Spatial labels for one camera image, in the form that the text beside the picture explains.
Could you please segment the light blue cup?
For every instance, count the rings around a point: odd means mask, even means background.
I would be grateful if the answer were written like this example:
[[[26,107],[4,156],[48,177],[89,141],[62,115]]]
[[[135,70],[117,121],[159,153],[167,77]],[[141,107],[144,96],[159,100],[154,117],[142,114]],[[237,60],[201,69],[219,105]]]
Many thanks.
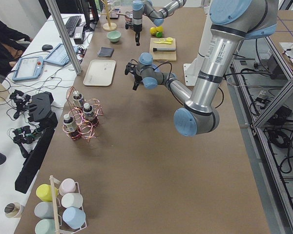
[[[85,212],[76,207],[68,207],[63,213],[63,221],[72,229],[79,229],[86,221]]]

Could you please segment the aluminium frame post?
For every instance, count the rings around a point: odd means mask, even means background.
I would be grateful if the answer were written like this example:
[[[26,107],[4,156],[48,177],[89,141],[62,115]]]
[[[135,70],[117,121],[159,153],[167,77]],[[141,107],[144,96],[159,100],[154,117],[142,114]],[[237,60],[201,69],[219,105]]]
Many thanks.
[[[55,22],[55,25],[57,27],[57,30],[59,32],[59,35],[61,36],[63,45],[65,47],[66,53],[73,65],[73,68],[77,75],[79,75],[82,71],[80,63],[77,59],[77,55],[74,51],[73,45],[71,43],[70,37],[67,33],[66,27],[64,25],[61,13],[59,11],[59,8],[57,6],[57,3],[55,0],[46,0],[45,1],[48,7],[48,10]]]

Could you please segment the front drink bottle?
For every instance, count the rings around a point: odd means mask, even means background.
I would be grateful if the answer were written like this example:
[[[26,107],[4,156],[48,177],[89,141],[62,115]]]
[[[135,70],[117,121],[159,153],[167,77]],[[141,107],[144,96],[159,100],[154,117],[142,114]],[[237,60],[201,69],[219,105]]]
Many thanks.
[[[89,121],[93,127],[97,127],[99,124],[99,119],[94,112],[93,106],[88,102],[85,102],[83,105],[83,114],[87,121]]]

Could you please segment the mint green cup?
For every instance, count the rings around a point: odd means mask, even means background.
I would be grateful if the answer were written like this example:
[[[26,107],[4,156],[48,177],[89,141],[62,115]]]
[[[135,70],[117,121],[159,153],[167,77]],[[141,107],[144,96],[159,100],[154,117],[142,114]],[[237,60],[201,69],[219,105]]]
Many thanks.
[[[36,234],[54,234],[55,222],[53,219],[42,219],[35,226]]]

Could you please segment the yellow plastic knife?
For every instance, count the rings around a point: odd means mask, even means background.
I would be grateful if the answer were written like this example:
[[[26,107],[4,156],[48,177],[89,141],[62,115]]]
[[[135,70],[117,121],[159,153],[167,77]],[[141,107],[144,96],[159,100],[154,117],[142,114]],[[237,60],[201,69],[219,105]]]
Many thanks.
[[[169,45],[171,45],[172,44],[172,41],[153,41],[153,43],[156,43],[156,44],[169,44]]]

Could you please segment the yellow lemon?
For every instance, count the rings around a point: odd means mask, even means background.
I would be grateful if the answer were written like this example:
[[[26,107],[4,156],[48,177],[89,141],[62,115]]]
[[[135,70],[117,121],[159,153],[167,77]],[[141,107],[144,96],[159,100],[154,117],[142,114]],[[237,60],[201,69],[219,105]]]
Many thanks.
[[[150,32],[151,35],[156,35],[157,29],[155,27],[151,27],[149,32]]]
[[[157,26],[157,27],[156,27],[156,31],[162,33],[162,32],[164,31],[164,29],[163,29],[162,26]]]

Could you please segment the black computer mouse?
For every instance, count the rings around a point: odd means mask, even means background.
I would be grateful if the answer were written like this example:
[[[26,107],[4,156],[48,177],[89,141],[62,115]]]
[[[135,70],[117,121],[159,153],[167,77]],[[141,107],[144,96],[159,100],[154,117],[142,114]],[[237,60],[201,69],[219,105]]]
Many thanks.
[[[42,51],[48,51],[48,50],[52,50],[53,46],[50,44],[45,44],[42,46]]]

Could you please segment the grey cup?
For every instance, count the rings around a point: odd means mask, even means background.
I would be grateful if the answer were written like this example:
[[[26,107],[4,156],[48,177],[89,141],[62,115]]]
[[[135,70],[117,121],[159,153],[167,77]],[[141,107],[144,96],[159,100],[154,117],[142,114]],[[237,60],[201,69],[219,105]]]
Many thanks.
[[[35,216],[41,219],[52,219],[54,218],[53,204],[52,202],[40,202],[34,209]]]

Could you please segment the cream rabbit tray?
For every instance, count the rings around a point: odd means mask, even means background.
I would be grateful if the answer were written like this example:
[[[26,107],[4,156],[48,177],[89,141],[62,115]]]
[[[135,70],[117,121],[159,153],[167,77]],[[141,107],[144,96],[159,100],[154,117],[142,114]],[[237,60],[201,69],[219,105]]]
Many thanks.
[[[113,80],[115,67],[115,60],[92,60],[84,77],[83,85],[100,87],[109,86]]]

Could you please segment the upper yellow lemon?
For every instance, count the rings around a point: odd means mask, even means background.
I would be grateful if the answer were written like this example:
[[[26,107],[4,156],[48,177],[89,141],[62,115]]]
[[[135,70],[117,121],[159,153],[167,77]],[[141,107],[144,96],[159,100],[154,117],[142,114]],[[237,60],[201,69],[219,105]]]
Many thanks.
[[[156,27],[156,31],[162,33],[162,32],[164,31],[164,29],[163,29],[162,26],[157,26],[157,27]]]

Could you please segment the yellow cup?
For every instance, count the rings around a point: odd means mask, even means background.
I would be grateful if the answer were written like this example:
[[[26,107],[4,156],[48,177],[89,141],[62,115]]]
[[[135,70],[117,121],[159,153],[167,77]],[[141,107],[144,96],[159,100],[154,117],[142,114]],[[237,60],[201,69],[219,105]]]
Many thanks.
[[[52,202],[51,185],[41,184],[36,189],[36,196],[44,202]]]

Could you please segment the bamboo cutting board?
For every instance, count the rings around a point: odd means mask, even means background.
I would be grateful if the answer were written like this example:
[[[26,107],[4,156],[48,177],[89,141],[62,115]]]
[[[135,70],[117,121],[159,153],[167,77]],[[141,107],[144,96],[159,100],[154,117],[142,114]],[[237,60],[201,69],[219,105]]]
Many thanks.
[[[151,38],[149,44],[149,52],[153,56],[154,61],[177,61],[177,51],[173,52],[153,52],[153,47],[155,48],[175,48],[176,49],[176,40],[173,38],[171,45],[169,44],[156,44],[153,41],[158,41],[160,38]]]

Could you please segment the wooden mug tree stand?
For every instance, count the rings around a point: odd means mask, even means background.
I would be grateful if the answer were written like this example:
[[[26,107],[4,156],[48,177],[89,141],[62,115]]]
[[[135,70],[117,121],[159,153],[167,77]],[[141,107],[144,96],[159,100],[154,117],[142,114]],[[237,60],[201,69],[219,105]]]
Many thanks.
[[[110,15],[111,12],[114,10],[114,5],[112,3],[108,3],[107,0],[102,0],[103,3],[103,10],[101,12],[101,16],[106,16],[107,23],[103,25],[103,29],[105,31],[111,32],[117,29],[117,24],[111,21]]]

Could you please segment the left back drink bottle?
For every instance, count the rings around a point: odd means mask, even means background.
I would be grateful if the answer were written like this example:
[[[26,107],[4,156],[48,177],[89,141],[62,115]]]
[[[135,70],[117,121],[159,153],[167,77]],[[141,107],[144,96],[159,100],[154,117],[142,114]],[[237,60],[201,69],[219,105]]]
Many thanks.
[[[81,138],[81,133],[79,132],[79,127],[75,119],[70,114],[65,114],[63,116],[63,127],[68,136],[73,140],[78,140]]]

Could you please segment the grey folded cloth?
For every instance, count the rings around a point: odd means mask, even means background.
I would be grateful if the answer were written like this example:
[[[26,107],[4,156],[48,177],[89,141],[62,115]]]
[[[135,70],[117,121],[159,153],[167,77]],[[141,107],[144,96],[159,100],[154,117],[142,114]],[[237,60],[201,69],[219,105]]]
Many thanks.
[[[110,47],[101,47],[97,55],[103,58],[110,58],[114,53],[114,48]]]

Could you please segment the far teach pendant tablet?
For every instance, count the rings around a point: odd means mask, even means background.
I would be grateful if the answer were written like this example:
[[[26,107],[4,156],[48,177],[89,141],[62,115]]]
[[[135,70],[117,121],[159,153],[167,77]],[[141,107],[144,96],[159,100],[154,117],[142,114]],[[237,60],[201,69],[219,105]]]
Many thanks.
[[[70,62],[70,58],[66,52],[65,46],[59,43],[44,59],[44,62],[56,65],[65,66]]]

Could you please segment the lower yellow lemon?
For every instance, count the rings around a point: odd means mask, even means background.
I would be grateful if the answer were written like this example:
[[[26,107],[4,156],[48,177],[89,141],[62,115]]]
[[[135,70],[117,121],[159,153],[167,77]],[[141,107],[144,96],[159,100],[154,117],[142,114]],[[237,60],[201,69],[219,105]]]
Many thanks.
[[[157,29],[155,27],[151,27],[149,32],[150,32],[151,35],[156,35]]]

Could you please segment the right back drink bottle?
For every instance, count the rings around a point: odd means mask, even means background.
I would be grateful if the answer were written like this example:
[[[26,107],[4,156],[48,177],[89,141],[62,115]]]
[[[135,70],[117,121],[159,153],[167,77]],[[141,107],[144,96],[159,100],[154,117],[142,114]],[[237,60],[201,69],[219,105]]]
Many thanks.
[[[84,100],[83,95],[77,90],[73,91],[73,104],[74,104],[74,106],[78,107],[78,108],[83,108],[84,103],[85,103],[85,100]]]

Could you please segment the drink bottle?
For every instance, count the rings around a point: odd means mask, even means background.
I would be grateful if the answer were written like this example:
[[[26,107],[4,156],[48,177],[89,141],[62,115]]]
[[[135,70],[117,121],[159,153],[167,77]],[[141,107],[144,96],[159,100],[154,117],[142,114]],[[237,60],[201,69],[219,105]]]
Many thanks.
[[[73,91],[73,104],[74,104],[74,106],[78,107],[78,108],[83,108],[84,103],[85,103],[85,100],[84,100],[83,95],[77,90]]]
[[[93,127],[97,127],[99,124],[99,119],[94,112],[93,106],[88,102],[85,102],[83,105],[83,114],[87,121],[89,121]]]
[[[70,114],[65,114],[63,116],[63,127],[68,136],[73,140],[78,140],[81,138],[81,133],[79,132],[79,127],[75,119]]]

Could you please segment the pink cup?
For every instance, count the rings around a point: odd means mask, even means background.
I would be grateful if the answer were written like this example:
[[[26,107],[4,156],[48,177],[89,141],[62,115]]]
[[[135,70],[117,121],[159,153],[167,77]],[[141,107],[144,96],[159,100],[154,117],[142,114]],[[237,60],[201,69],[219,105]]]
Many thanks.
[[[59,186],[59,193],[62,196],[68,193],[74,193],[75,191],[76,191],[76,184],[72,178],[64,179]]]

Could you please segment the white cup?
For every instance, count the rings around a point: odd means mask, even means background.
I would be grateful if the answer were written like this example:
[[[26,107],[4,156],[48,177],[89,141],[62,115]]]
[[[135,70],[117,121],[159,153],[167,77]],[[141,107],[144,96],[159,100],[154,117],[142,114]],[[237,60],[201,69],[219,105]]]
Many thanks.
[[[84,198],[80,193],[67,193],[61,199],[62,206],[65,208],[80,208],[83,205],[83,201]]]

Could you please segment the teach pendant tablet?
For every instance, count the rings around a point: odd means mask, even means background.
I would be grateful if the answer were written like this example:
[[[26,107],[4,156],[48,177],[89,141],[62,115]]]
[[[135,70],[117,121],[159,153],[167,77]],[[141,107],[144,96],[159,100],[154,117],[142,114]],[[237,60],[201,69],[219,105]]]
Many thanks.
[[[13,74],[13,81],[24,81],[37,79],[43,69],[43,57],[21,58],[17,62],[16,71]]]
[[[59,43],[44,59],[44,62],[56,65],[65,66],[70,62],[70,58],[66,52],[65,46]]]

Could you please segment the black keyboard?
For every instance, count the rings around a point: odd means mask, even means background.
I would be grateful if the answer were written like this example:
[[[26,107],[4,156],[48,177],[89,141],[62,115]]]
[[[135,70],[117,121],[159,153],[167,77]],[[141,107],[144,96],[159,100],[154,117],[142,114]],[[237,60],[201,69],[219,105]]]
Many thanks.
[[[65,23],[65,28],[70,37],[74,36],[75,29],[81,21],[81,16],[71,16]]]

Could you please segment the steel muddler black tip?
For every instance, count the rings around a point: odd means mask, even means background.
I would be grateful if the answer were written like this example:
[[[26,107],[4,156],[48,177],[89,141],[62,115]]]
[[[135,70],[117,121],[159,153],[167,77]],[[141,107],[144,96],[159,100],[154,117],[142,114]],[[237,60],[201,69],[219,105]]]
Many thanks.
[[[153,47],[153,52],[173,52],[176,51],[175,48],[155,48]]]

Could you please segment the tape roll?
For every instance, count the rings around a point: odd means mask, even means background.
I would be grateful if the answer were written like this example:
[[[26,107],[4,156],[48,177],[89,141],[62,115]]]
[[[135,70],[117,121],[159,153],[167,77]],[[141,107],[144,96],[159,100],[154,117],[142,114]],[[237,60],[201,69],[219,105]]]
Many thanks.
[[[21,218],[24,206],[18,202],[9,203],[4,208],[4,214],[7,218]]]

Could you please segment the green lime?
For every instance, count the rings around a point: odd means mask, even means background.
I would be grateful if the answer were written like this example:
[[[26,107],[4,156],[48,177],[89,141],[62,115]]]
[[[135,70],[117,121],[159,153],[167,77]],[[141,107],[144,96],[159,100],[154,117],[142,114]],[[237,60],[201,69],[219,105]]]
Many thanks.
[[[161,37],[162,37],[162,32],[157,32],[157,33],[155,34],[155,36],[156,36],[156,38],[161,38]]]

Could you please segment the near teach pendant tablet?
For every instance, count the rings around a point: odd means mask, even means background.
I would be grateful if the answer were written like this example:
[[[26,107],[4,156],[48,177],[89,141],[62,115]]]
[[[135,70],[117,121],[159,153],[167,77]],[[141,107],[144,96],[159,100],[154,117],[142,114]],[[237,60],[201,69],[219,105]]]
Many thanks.
[[[24,81],[37,79],[43,69],[43,57],[21,58],[17,62],[16,71],[13,74],[13,81]]]

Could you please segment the pink ice bucket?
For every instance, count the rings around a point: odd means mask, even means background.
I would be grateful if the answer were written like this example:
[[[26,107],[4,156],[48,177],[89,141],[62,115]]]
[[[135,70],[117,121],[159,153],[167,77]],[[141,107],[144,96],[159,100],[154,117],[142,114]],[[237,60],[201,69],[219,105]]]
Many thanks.
[[[133,28],[132,19],[133,19],[133,12],[132,11],[126,11],[126,13],[125,13],[125,25],[126,25],[126,28],[128,28],[128,27]]]

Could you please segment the white cup rack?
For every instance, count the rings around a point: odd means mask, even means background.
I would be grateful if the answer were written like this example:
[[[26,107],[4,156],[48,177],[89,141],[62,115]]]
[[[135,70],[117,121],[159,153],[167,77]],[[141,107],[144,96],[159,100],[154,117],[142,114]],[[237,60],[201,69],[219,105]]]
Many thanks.
[[[78,232],[80,232],[81,230],[84,230],[88,227],[87,225],[87,220],[84,221],[84,224],[78,228],[75,229],[73,231],[69,231],[69,230],[65,230],[62,229],[62,216],[60,214],[58,214],[58,208],[61,206],[61,202],[58,202],[57,199],[57,195],[56,195],[56,186],[61,184],[61,181],[56,179],[53,175],[49,176],[49,180],[50,180],[50,188],[51,188],[51,195],[52,195],[52,204],[53,204],[53,214],[54,214],[54,222],[55,222],[55,233],[56,234],[77,234]]]

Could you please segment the mint green bowl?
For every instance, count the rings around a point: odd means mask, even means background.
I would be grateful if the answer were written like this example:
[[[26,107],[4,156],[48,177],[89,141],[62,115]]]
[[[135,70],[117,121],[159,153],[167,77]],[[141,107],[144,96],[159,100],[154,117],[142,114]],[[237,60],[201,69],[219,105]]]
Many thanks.
[[[111,31],[111,32],[108,32],[107,34],[108,40],[112,43],[119,42],[121,36],[122,34],[119,31]]]

